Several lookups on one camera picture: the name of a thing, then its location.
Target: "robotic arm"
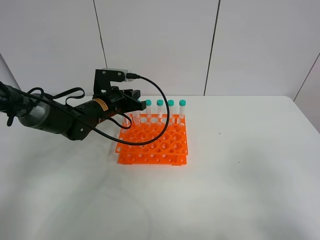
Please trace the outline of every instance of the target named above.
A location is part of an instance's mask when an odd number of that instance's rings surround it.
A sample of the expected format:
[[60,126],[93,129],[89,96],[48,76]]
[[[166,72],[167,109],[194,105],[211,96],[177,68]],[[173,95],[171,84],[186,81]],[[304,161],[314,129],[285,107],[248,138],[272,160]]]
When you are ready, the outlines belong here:
[[60,104],[54,101],[54,99],[77,91],[82,91],[83,94],[78,97],[68,98],[83,98],[85,94],[82,88],[76,87],[52,96],[44,93],[43,89],[39,87],[35,87],[26,93],[12,86],[5,85],[0,81],[0,112],[8,115],[8,126],[12,125],[14,117],[18,117],[20,123],[26,127],[53,134],[61,134],[70,140],[83,140],[93,130],[119,143],[146,145],[156,141],[163,135],[168,127],[169,118],[167,118],[162,132],[147,142],[126,142],[96,129],[96,126],[105,120],[111,120],[118,126],[125,128],[111,117],[119,114],[132,123],[131,119],[124,115],[124,113],[146,109],[146,102],[138,101],[141,96],[140,90],[120,90],[117,86],[111,86],[111,82],[128,82],[138,78],[153,84],[160,91],[169,115],[167,99],[162,90],[154,82],[137,74],[129,73],[127,70],[110,68],[95,70],[92,100],[76,107],[71,107],[67,104],[67,101],[65,105]]

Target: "white wall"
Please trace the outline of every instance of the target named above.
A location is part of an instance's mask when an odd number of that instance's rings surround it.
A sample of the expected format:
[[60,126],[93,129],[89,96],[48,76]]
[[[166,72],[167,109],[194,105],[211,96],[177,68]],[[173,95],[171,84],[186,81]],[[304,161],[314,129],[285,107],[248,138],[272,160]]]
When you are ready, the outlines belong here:
[[294,102],[320,133],[320,58],[314,64]]
[[206,95],[294,98],[320,49],[319,0],[221,0]]
[[92,0],[2,0],[0,53],[21,89],[92,93],[105,67]]
[[[95,0],[106,63],[167,95],[203,95],[218,0]],[[143,80],[120,84],[159,95]]]

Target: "teal cap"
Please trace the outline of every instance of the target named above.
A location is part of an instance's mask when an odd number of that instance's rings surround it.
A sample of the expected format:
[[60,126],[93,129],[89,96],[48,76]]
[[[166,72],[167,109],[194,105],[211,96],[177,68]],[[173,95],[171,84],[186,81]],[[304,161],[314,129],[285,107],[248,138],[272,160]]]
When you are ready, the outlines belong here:
[[151,100],[148,99],[148,100],[146,100],[145,102],[146,102],[146,105],[147,105],[147,106],[151,106]]
[[180,105],[181,107],[184,107],[184,106],[186,105],[186,100],[181,99],[181,100],[179,101],[179,105]]
[[173,100],[169,100],[168,105],[169,105],[169,107],[172,107],[173,105],[175,105],[175,102]]
[[159,99],[158,101],[156,101],[156,104],[158,106],[162,106],[164,104],[164,101],[162,101],[161,99]]

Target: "rack hole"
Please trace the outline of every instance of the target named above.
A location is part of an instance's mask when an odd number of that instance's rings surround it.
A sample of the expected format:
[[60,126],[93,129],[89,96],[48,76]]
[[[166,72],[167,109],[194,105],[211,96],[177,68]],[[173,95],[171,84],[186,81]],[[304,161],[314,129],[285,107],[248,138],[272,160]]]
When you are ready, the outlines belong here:
[[155,149],[158,145],[156,143],[151,143],[150,145],[148,145],[148,147],[150,149]]
[[157,117],[152,117],[152,118],[150,119],[150,122],[153,123],[153,124],[155,124],[155,123],[158,122],[158,118],[157,118]]
[[181,130],[181,128],[179,126],[177,126],[177,125],[173,126],[173,131],[174,132],[179,132],[180,130]]
[[150,133],[150,134],[148,135],[148,137],[149,137],[150,140],[151,140],[151,139],[154,139],[156,136],[157,136],[157,135],[156,135],[155,133]]
[[167,121],[167,118],[166,118],[166,117],[161,118],[161,122],[162,122],[163,124],[165,124],[166,121]]
[[168,134],[165,133],[162,135],[163,140],[167,140],[168,138],[170,138],[170,136]]
[[181,148],[181,144],[180,143],[175,143],[174,145],[173,145],[173,148],[174,149],[180,149]]
[[177,140],[180,140],[181,139],[181,136],[179,134],[174,134],[172,136],[173,140],[177,141]]
[[143,123],[143,124],[144,124],[144,123],[147,122],[147,120],[148,120],[148,119],[143,116],[143,117],[140,118],[140,123]]
[[138,133],[138,138],[139,138],[139,139],[145,139],[145,138],[146,138],[146,135],[145,135],[143,132],[139,132],[139,133]]

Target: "black strap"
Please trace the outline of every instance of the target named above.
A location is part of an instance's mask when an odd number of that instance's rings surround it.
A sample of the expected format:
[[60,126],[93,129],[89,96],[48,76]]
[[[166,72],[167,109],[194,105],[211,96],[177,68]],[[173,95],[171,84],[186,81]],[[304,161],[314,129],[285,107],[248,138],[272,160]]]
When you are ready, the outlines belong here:
[[114,122],[118,127],[122,128],[122,129],[129,129],[129,128],[131,128],[131,126],[132,126],[132,120],[131,120],[130,117],[128,117],[127,115],[125,115],[124,113],[119,112],[119,111],[115,111],[115,113],[123,116],[123,117],[126,118],[126,119],[128,119],[129,122],[130,122],[130,126],[122,126],[120,123],[118,123],[116,120],[114,120],[114,119],[111,118],[111,117],[106,117],[105,120],[110,120],[111,122]]
[[66,100],[65,100],[65,105],[68,105],[68,104],[67,104],[68,99],[82,99],[82,98],[85,96],[85,91],[84,91],[81,87],[71,88],[71,89],[69,89],[69,90],[67,90],[67,91],[64,91],[64,92],[61,92],[61,93],[59,93],[59,94],[57,94],[57,95],[55,95],[55,96],[52,96],[52,95],[46,93],[45,96],[46,96],[48,99],[54,100],[54,99],[59,99],[59,98],[65,97],[65,96],[67,96],[67,95],[69,95],[69,94],[73,94],[73,93],[78,92],[78,91],[81,91],[82,94],[79,95],[79,96],[68,96],[68,97],[66,98]]
[[[34,92],[34,91],[36,91],[36,90],[39,90],[39,91],[41,92],[39,98],[42,99],[42,98],[44,97],[45,92],[44,92],[44,90],[43,90],[41,87],[34,87],[34,88],[30,89],[27,93],[28,93],[28,94],[31,94],[32,92]],[[22,116],[20,116],[20,118],[23,118],[24,116],[28,115],[28,114],[32,111],[32,109],[34,109],[34,107],[37,106],[37,105],[40,103],[40,99],[32,102],[32,104],[30,104],[30,106],[29,106],[29,109],[26,110],[26,111],[25,111],[25,114],[23,114]]]

